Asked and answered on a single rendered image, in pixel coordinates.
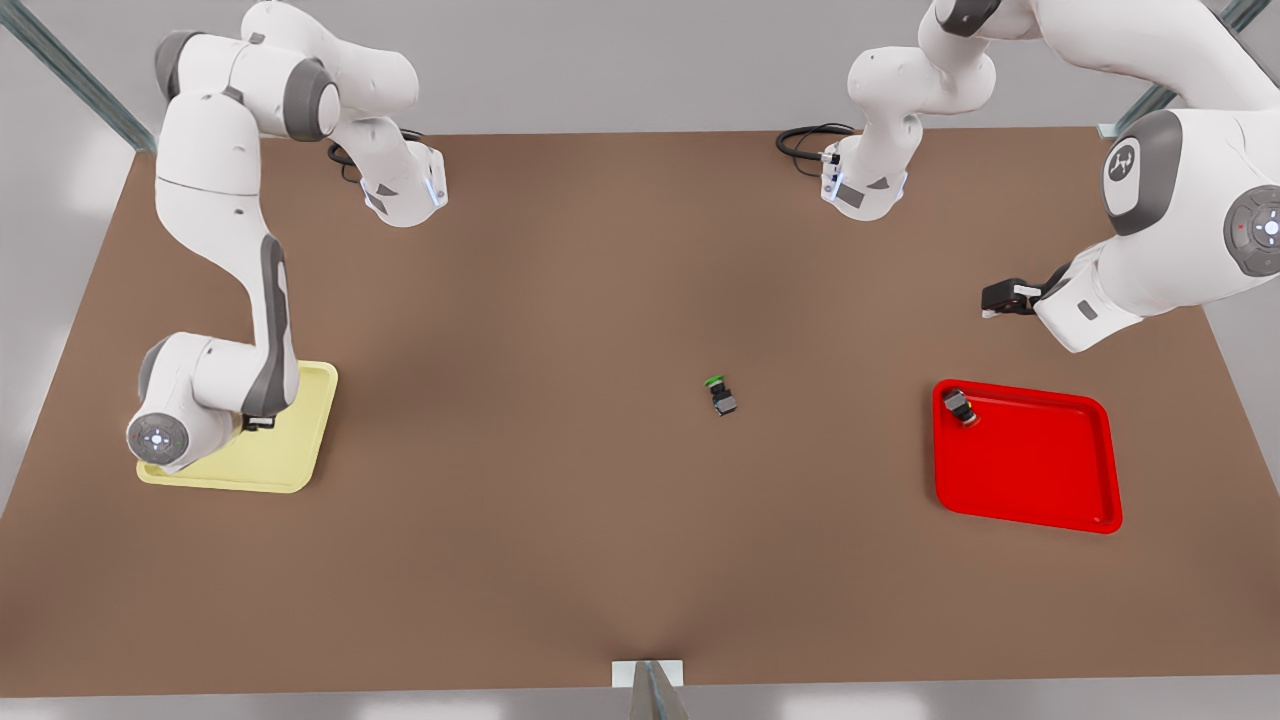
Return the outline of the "pale yellow tray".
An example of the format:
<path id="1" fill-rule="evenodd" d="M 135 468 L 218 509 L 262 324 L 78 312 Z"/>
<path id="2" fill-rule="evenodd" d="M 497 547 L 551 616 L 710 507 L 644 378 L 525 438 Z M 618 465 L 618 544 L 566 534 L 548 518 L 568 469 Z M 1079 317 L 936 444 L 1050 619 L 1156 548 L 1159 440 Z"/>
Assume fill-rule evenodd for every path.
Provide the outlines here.
<path id="1" fill-rule="evenodd" d="M 314 474 L 337 384 L 332 364 L 301 361 L 297 397 L 274 428 L 243 432 L 175 474 L 138 461 L 137 477 L 159 486 L 293 493 Z"/>

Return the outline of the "red tray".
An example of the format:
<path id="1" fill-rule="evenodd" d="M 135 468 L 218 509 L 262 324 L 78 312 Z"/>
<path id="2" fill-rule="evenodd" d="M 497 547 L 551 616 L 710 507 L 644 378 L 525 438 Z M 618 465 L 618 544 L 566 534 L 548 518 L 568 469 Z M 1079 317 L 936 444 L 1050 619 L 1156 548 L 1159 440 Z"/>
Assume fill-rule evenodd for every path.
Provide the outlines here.
<path id="1" fill-rule="evenodd" d="M 972 401 L 975 425 L 945 409 L 951 387 Z M 946 509 L 1100 534 L 1123 525 L 1108 415 L 1096 400 L 942 379 L 931 416 L 934 492 Z"/>

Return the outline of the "silver frame post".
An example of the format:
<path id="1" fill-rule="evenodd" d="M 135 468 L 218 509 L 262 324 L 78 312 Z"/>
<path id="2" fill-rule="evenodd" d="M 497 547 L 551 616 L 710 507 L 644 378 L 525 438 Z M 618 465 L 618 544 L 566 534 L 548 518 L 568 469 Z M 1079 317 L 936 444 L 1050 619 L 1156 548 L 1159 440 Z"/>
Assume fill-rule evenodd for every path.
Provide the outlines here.
<path id="1" fill-rule="evenodd" d="M 684 687 L 682 660 L 618 660 L 611 664 L 614 688 L 631 691 L 628 720 L 689 720 L 677 689 Z"/>
<path id="2" fill-rule="evenodd" d="M 22 0 L 0 0 L 0 26 L 134 151 L 156 151 L 154 135 Z"/>
<path id="3" fill-rule="evenodd" d="M 1151 87 L 1110 124 L 1116 138 L 1142 117 L 1180 97 L 1187 108 L 1280 108 L 1280 0 L 1228 0 L 1216 12 L 1204 0 L 1105 0 L 1103 44 L 1111 74 Z"/>

